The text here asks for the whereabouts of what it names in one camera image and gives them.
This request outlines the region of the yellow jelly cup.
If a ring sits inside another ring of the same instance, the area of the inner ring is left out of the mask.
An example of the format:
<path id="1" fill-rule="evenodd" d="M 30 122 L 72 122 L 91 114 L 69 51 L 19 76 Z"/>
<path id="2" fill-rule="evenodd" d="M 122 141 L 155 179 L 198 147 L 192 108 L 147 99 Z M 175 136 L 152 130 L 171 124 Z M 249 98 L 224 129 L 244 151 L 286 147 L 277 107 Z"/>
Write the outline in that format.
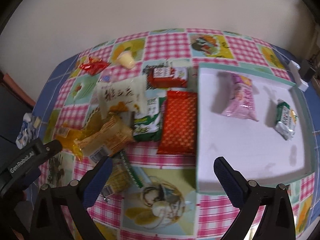
<path id="1" fill-rule="evenodd" d="M 123 51 L 120 53 L 120 55 L 117 57 L 117 63 L 126 69 L 132 69 L 136 64 L 131 51 Z"/>

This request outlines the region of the black power adapter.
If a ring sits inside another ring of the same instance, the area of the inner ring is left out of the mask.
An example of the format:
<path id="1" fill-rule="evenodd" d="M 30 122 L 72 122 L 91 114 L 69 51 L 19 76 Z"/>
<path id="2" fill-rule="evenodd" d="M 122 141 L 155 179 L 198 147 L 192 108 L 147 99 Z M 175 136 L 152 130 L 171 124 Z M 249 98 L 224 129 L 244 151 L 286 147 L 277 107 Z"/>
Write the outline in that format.
<path id="1" fill-rule="evenodd" d="M 300 70 L 298 72 L 303 81 L 310 82 L 316 70 L 312 62 L 304 59 L 300 64 Z"/>

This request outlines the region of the red patterned snack packet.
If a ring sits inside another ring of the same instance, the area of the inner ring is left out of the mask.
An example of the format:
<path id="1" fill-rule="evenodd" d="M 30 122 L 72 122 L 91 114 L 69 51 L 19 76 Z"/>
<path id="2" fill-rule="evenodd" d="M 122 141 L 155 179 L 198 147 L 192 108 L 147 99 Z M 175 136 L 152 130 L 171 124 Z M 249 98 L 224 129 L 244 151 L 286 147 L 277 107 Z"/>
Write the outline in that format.
<path id="1" fill-rule="evenodd" d="M 167 92 L 158 154 L 195 155 L 197 144 L 197 94 Z"/>

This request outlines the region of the white tray green rim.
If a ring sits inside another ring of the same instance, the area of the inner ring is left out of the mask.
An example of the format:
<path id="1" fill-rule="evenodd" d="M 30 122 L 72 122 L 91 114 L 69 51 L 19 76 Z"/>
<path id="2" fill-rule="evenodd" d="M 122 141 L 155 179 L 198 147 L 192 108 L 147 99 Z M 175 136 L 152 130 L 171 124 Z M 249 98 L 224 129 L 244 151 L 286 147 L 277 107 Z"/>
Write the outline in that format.
<path id="1" fill-rule="evenodd" d="M 256 120 L 222 115 L 232 92 L 231 73 L 252 80 Z M 315 171 L 312 120 L 304 95 L 294 83 L 251 69 L 201 63 L 197 85 L 198 193 L 223 193 L 213 170 L 217 157 L 224 157 L 246 179 L 263 186 L 289 184 Z M 274 129 L 278 100 L 288 103 L 298 115 L 290 140 Z"/>

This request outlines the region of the crumpled blue white wrapper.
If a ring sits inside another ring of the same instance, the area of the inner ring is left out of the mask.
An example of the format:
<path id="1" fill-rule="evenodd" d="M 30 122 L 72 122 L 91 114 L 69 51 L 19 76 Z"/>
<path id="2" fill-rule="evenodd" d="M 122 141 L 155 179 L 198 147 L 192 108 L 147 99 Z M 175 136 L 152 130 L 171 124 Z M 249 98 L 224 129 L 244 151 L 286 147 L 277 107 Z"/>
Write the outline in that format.
<path id="1" fill-rule="evenodd" d="M 36 138 L 36 129 L 39 127 L 41 119 L 31 113 L 25 113 L 21 130 L 16 138 L 16 146 L 22 149 Z"/>

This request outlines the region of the red white chocolate packet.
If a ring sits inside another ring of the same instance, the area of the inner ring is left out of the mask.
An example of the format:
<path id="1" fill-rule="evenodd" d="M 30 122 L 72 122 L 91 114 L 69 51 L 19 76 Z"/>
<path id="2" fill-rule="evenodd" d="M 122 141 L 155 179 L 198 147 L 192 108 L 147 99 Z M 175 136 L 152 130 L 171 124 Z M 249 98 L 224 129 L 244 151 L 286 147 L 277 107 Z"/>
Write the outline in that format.
<path id="1" fill-rule="evenodd" d="M 150 66 L 143 69 L 147 84 L 151 88 L 187 88 L 188 68 L 171 67 L 163 64 Z"/>

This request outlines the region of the green white cracker packet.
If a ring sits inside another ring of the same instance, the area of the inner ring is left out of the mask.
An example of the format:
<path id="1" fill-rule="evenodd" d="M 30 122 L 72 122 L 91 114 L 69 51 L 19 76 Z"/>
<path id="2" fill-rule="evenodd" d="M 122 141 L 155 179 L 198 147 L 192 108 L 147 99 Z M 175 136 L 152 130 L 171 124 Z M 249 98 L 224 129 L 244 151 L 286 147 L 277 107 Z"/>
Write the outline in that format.
<path id="1" fill-rule="evenodd" d="M 291 140 L 296 132 L 298 116 L 291 106 L 281 100 L 277 101 L 274 129 L 285 139 Z"/>

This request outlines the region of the cream rice cracker packet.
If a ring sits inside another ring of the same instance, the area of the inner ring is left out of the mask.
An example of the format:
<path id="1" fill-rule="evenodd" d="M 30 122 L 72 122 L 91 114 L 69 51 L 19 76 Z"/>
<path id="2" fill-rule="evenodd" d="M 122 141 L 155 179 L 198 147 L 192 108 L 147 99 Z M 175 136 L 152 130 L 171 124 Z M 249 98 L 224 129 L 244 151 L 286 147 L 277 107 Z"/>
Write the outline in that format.
<path id="1" fill-rule="evenodd" d="M 96 90 L 103 119 L 107 118 L 110 112 L 135 112 L 144 115 L 148 112 L 144 75 L 117 82 L 99 81 Z"/>

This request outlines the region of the green mung bean biscuit packet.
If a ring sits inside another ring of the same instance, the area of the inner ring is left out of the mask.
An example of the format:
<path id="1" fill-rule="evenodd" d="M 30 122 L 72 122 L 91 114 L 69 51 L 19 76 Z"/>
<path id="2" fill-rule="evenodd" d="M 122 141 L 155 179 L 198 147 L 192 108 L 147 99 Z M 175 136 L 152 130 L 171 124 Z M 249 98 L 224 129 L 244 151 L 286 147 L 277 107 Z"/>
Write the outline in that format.
<path id="1" fill-rule="evenodd" d="M 160 141 L 163 129 L 163 108 L 166 98 L 147 98 L 147 114 L 135 114 L 133 138 L 137 142 Z"/>

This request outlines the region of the red crinkled candy wrapper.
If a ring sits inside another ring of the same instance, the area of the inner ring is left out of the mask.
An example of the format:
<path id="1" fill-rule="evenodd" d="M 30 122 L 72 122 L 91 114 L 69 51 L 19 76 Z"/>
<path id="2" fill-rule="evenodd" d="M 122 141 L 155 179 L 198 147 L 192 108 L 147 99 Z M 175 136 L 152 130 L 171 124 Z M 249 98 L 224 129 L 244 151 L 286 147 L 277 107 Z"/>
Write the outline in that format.
<path id="1" fill-rule="evenodd" d="M 79 68 L 91 76 L 95 76 L 101 73 L 110 65 L 109 62 L 105 62 L 102 59 L 96 57 L 89 57 L 88 62 L 82 63 Z"/>

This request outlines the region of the pink checkered picture tablecloth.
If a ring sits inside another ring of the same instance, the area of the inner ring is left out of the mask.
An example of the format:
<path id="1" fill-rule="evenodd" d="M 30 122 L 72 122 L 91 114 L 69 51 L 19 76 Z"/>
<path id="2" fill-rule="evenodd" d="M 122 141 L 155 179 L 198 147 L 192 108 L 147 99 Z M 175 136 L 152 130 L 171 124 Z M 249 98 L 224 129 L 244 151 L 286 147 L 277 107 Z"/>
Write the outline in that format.
<path id="1" fill-rule="evenodd" d="M 117 63 L 131 51 L 132 69 Z M 98 107 L 91 76 L 79 66 L 96 57 L 110 65 L 104 73 L 116 81 L 144 75 L 143 69 L 169 63 L 189 70 L 189 92 L 197 90 L 201 63 L 241 67 L 293 82 L 275 46 L 258 38 L 212 29 L 165 29 L 116 38 L 83 50 L 59 64 L 44 86 L 33 110 L 42 120 L 37 135 L 44 142 L 63 124 L 84 127 Z M 158 154 L 158 142 L 138 142 L 126 149 L 144 187 L 132 185 L 109 200 L 98 198 L 88 213 L 114 239 L 218 239 L 237 215 L 226 195 L 200 194 L 196 189 L 196 157 Z"/>

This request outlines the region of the green gold small packet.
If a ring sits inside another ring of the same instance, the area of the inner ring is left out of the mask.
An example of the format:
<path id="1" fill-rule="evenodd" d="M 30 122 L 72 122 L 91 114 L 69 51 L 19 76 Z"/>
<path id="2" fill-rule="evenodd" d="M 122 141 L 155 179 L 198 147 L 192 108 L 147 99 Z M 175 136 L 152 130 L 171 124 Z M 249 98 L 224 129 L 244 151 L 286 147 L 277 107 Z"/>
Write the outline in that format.
<path id="1" fill-rule="evenodd" d="M 137 173 L 131 166 L 124 150 L 120 151 L 112 158 L 112 164 L 113 168 L 111 175 L 101 191 L 101 194 L 105 199 L 114 194 L 122 193 L 131 185 L 136 185 L 139 189 L 144 187 L 143 182 L 139 179 Z"/>

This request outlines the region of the yellow transparent snack packet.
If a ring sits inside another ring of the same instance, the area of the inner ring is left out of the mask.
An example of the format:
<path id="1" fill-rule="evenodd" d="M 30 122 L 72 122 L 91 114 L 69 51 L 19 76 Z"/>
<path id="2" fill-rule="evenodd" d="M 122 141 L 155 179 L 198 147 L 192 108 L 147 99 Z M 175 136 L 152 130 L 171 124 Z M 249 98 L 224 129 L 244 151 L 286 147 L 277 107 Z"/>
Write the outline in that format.
<path id="1" fill-rule="evenodd" d="M 100 107 L 95 107 L 89 112 L 89 116 L 82 129 L 74 129 L 63 124 L 55 132 L 55 139 L 58 140 L 64 150 L 72 152 L 78 160 L 83 158 L 78 142 L 92 136 L 100 131 L 104 124 L 101 117 Z"/>

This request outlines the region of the pink snack packet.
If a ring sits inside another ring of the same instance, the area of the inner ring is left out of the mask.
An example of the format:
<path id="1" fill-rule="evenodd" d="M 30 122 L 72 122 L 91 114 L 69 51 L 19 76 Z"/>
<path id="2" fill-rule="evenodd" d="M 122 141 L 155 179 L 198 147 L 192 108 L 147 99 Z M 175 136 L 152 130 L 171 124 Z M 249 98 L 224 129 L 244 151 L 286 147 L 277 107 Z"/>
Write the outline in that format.
<path id="1" fill-rule="evenodd" d="M 222 111 L 223 116 L 251 119 L 258 121 L 252 80 L 248 77 L 231 73 L 231 93 L 226 108 Z"/>

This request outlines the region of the orange striped wafer packet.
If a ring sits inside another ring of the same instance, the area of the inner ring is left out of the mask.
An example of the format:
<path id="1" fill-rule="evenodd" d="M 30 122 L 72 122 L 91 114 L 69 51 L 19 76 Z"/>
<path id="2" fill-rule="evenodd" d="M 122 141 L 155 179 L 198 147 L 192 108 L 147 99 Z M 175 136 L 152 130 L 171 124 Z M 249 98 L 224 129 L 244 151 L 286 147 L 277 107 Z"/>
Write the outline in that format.
<path id="1" fill-rule="evenodd" d="M 75 140 L 74 149 L 96 164 L 104 156 L 114 156 L 131 142 L 135 142 L 132 129 L 119 116 L 112 115 L 100 131 L 83 140 Z"/>

